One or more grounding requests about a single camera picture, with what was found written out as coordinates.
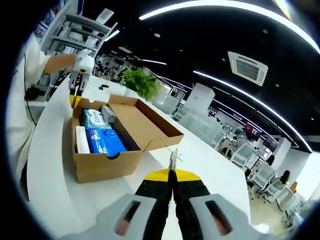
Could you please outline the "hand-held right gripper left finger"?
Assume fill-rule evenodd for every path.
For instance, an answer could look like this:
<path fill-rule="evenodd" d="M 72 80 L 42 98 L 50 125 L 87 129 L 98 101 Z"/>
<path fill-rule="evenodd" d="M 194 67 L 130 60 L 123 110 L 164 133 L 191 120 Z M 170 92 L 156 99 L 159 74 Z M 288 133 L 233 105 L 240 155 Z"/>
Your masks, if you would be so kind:
<path fill-rule="evenodd" d="M 160 240 L 173 193 L 170 169 L 148 174 L 135 194 L 125 194 L 102 210 L 96 224 L 76 240 Z"/>

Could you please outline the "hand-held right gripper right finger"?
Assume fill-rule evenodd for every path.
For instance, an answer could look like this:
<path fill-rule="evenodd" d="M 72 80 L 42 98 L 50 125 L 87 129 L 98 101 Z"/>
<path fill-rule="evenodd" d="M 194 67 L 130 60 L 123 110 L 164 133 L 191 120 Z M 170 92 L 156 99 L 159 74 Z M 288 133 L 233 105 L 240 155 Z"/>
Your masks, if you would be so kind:
<path fill-rule="evenodd" d="M 246 214 L 221 195 L 211 194 L 192 172 L 174 171 L 175 214 L 184 240 L 264 240 Z"/>

